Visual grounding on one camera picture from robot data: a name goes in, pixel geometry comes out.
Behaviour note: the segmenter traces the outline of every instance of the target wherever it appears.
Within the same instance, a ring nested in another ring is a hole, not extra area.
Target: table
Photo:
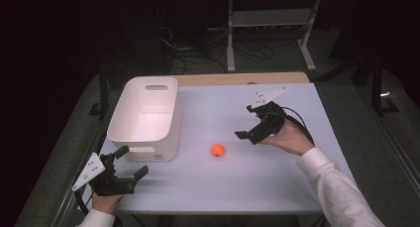
[[[250,130],[259,122],[246,109],[256,91],[287,86],[288,90],[274,102],[296,110],[305,120],[315,143],[353,179],[316,89],[305,76],[301,72],[176,76],[180,84],[179,99],[183,103],[176,157],[168,163],[129,163],[124,158],[116,161],[118,177],[130,176],[143,165],[150,168],[149,174],[139,181],[136,192],[120,202],[119,211],[147,214],[320,212],[316,195],[295,164],[296,156],[275,147],[253,146],[234,134]],[[212,80],[218,85],[211,85]],[[268,84],[246,85],[249,82]],[[225,146],[225,156],[210,155],[215,143]],[[106,140],[101,152],[108,154],[115,150]]]

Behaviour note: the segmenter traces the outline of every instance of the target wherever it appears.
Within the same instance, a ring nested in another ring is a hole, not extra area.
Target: floor
[[[236,72],[303,71],[313,80],[343,64],[330,59],[340,31],[315,30],[308,49],[317,70],[308,71],[295,42],[301,33],[299,28],[237,31]],[[209,35],[206,50],[196,50],[186,42],[168,42],[177,48],[176,53],[167,54],[172,74],[226,72],[226,31],[214,29]],[[382,91],[389,91],[388,97],[399,112],[378,116],[370,106],[371,78],[366,84],[354,85],[355,69],[351,66],[325,82],[315,83],[319,95],[325,101],[325,109],[358,186],[373,211],[386,226],[415,226],[420,223],[420,217],[415,214],[420,212],[415,177],[416,170],[420,170],[420,137],[416,135],[420,133],[419,108],[405,94],[398,79],[385,70]],[[152,215],[119,216],[124,226],[129,227],[153,227],[166,220]],[[68,226],[74,226],[80,218],[78,214],[73,215]],[[318,218],[319,215],[298,216],[302,227],[312,226]],[[287,222],[293,219],[286,216],[177,216],[172,226],[198,226],[197,221],[204,223],[200,226],[293,226]]]

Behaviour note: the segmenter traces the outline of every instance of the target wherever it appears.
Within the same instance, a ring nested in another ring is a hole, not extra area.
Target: ball
[[[222,157],[225,153],[225,148],[221,144],[216,144],[211,148],[211,154],[214,157]]]

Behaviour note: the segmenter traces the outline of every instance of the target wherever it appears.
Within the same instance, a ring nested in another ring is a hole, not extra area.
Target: human arm
[[[294,124],[286,120],[281,130],[262,144],[301,156],[297,165],[306,174],[332,226],[383,226],[356,185]]]
[[[113,215],[115,208],[122,197],[123,195],[98,196],[96,193],[93,193],[92,209],[79,227],[111,227],[115,220]]]

